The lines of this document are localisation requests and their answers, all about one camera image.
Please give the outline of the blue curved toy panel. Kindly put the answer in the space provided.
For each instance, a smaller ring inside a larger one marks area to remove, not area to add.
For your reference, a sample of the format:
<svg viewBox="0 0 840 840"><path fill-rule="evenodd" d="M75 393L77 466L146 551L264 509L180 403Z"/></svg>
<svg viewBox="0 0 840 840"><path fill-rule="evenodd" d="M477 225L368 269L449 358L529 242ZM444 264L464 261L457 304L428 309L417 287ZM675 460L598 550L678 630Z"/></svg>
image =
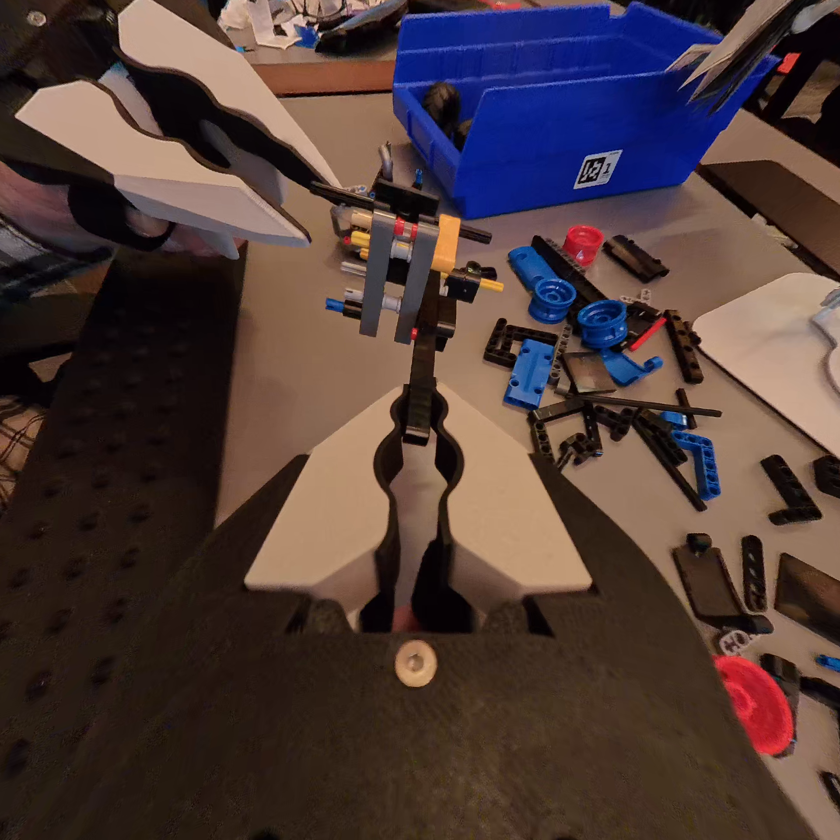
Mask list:
<svg viewBox="0 0 840 840"><path fill-rule="evenodd" d="M642 364L635 362L623 352L617 352L611 349L601 350L600 356L607 373L619 387L628 387L640 382L649 375L661 370L664 366L664 361L658 356L654 356Z"/></svg>

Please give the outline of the person's left forearm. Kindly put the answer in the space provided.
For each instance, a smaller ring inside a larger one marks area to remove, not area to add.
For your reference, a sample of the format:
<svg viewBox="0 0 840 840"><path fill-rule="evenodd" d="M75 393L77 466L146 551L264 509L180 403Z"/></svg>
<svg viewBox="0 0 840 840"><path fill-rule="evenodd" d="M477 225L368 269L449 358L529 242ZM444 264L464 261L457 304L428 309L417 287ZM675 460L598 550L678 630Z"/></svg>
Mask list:
<svg viewBox="0 0 840 840"><path fill-rule="evenodd" d="M114 248L106 247L76 254L47 245L1 216L1 311L108 263L114 253Z"/></svg>

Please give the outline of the instruction booklet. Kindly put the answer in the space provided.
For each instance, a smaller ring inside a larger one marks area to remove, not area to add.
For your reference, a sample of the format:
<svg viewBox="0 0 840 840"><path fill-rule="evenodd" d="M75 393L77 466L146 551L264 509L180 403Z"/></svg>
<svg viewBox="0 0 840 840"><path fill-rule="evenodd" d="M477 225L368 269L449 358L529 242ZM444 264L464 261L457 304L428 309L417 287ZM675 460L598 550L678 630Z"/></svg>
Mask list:
<svg viewBox="0 0 840 840"><path fill-rule="evenodd" d="M838 1L753 2L721 42L692 45L666 72L692 68L681 84L698 82L689 101L718 112L785 37L805 32L838 6Z"/></svg>

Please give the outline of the white book stand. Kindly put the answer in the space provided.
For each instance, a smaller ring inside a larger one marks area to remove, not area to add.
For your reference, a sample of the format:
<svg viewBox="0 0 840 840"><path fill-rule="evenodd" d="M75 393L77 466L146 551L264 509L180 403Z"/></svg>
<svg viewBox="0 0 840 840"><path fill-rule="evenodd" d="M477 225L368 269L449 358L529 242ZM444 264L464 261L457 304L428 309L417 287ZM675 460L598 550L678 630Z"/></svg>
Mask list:
<svg viewBox="0 0 840 840"><path fill-rule="evenodd" d="M700 349L730 377L839 456L839 286L804 272L698 318Z"/></svg>

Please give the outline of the toy brick assembly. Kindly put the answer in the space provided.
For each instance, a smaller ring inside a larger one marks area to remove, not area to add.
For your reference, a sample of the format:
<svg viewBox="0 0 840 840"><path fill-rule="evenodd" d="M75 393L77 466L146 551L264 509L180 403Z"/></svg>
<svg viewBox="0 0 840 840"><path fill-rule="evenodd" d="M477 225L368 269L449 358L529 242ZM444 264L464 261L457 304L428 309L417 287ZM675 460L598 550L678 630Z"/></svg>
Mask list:
<svg viewBox="0 0 840 840"><path fill-rule="evenodd" d="M396 216L381 315L393 312L398 318L419 218L430 217L438 225L434 261L412 333L413 340L409 344L413 355L402 432L404 442L425 445L430 435L436 391L436 354L442 352L454 336L457 305L474 302L479 291L503 291L503 284L496 279L494 271L484 269L476 262L459 266L457 258L462 240L488 245L491 234L469 226L459 217L440 213L438 198L408 186L376 179L372 192L354 192L312 182L309 191L332 204L336 230L343 233L343 244L357 255L357 260L344 261L341 270L363 283L373 211L379 208ZM364 284L359 290L348 288L342 298L327 298L325 308L361 325L363 290Z"/></svg>

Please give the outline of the blue storage bin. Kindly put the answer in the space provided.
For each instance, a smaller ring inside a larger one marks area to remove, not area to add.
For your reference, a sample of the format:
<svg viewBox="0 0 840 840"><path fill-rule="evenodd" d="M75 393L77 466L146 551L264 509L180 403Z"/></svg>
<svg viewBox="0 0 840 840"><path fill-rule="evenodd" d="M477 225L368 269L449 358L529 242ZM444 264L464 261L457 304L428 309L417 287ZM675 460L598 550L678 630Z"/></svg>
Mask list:
<svg viewBox="0 0 840 840"><path fill-rule="evenodd" d="M642 3L618 15L587 4L409 15L402 21L393 108L463 217L475 219L683 183L779 59L767 56L715 113L690 101L689 47L701 26ZM462 152L423 108L448 81Z"/></svg>

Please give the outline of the crumpled clear plastic bag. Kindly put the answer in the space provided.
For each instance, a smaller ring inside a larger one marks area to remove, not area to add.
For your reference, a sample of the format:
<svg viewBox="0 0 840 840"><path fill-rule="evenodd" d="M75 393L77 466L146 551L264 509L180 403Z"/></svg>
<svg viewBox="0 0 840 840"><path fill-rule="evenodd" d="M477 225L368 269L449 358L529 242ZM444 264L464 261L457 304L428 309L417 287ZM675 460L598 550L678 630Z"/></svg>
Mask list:
<svg viewBox="0 0 840 840"><path fill-rule="evenodd" d="M314 49L319 26L303 1L226 1L217 17L226 32L250 30L259 47Z"/></svg>

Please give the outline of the person's left hand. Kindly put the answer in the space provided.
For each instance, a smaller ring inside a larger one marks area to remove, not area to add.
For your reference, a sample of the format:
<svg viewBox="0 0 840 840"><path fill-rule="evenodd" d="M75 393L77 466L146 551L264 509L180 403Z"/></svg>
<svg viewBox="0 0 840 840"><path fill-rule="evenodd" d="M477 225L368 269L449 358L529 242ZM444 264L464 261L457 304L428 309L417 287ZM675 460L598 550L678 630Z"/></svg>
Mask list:
<svg viewBox="0 0 840 840"><path fill-rule="evenodd" d="M113 246L113 243L90 234L74 221L67 193L67 187L31 182L1 163L2 216L27 236L79 255ZM167 227L163 220L148 217L136 209L130 209L127 216L132 230L144 237L161 235ZM201 257L220 256L197 231L183 226L173 229L162 250Z"/></svg>

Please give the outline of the black curved toy panel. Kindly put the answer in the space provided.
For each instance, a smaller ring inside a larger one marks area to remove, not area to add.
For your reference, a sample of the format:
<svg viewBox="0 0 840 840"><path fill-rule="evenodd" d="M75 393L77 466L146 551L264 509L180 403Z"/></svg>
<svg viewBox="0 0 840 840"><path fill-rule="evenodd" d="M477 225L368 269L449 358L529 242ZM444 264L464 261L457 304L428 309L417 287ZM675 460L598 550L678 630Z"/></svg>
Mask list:
<svg viewBox="0 0 840 840"><path fill-rule="evenodd" d="M623 234L607 239L602 245L602 252L644 284L669 274L669 268L661 260L650 255L633 239Z"/></svg>

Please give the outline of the black thin toy beam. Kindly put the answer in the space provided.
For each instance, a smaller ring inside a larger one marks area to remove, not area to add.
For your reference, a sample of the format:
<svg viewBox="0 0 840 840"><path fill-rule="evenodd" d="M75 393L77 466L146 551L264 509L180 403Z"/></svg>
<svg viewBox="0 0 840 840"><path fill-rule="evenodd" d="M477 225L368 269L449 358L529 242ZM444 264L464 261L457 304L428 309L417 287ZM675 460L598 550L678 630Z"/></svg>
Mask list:
<svg viewBox="0 0 840 840"><path fill-rule="evenodd" d="M763 544L756 535L741 539L743 600L751 613L767 610L767 580L764 566Z"/></svg>

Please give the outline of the blue long toy panel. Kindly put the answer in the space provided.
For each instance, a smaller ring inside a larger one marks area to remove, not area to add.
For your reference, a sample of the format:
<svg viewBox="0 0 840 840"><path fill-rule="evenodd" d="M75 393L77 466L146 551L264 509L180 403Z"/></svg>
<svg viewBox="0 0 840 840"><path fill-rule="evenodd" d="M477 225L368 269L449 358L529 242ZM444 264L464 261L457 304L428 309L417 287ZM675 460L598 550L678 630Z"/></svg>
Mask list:
<svg viewBox="0 0 840 840"><path fill-rule="evenodd" d="M546 260L531 246L521 246L509 251L508 262L528 292L533 292L536 285L543 280L560 279Z"/></svg>

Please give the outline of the blue flat toy panel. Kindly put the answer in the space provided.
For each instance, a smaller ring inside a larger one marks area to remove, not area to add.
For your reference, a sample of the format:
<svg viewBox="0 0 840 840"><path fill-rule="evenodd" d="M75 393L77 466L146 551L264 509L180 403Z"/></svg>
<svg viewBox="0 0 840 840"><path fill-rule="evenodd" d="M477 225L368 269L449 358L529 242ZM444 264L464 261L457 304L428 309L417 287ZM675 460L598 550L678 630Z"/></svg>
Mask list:
<svg viewBox="0 0 840 840"><path fill-rule="evenodd" d="M550 377L553 358L553 344L534 339L522 341L502 398L503 402L526 411L539 409Z"/></svg>

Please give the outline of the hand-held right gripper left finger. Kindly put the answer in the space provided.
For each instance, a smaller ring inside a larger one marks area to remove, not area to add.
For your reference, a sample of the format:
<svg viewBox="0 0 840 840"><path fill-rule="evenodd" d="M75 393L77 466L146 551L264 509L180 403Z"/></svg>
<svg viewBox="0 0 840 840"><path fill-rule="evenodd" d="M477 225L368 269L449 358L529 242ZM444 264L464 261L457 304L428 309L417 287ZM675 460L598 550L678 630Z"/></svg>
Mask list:
<svg viewBox="0 0 840 840"><path fill-rule="evenodd" d="M252 592L338 603L366 632L393 628L401 538L392 483L403 468L395 388L302 461L245 576Z"/></svg>

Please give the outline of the red toy wheel hub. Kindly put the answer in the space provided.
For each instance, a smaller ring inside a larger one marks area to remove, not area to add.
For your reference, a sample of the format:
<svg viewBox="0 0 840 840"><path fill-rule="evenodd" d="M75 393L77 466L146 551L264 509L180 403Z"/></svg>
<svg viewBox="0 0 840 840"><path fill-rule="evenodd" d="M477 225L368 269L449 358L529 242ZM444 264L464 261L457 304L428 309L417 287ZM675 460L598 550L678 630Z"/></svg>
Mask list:
<svg viewBox="0 0 840 840"><path fill-rule="evenodd" d="M712 662L756 752L782 755L795 740L794 715L782 688L745 658L719 655Z"/></svg>
<svg viewBox="0 0 840 840"><path fill-rule="evenodd" d="M603 232L597 227L583 224L573 225L568 229L565 236L562 251L580 266L587 268L598 256L604 239Z"/></svg>

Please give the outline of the blue toy wheel hub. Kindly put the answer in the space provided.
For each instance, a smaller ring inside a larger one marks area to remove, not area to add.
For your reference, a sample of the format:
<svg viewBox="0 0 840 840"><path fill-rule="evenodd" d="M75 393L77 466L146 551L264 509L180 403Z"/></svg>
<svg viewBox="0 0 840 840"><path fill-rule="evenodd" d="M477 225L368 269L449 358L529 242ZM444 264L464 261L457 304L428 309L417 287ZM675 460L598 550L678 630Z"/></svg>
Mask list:
<svg viewBox="0 0 840 840"><path fill-rule="evenodd" d="M541 278L533 284L528 315L543 324L560 323L566 319L577 297L577 290L569 281L557 277Z"/></svg>
<svg viewBox="0 0 840 840"><path fill-rule="evenodd" d="M589 350L610 349L622 344L628 335L627 305L620 300L594 301L576 315L581 343Z"/></svg>

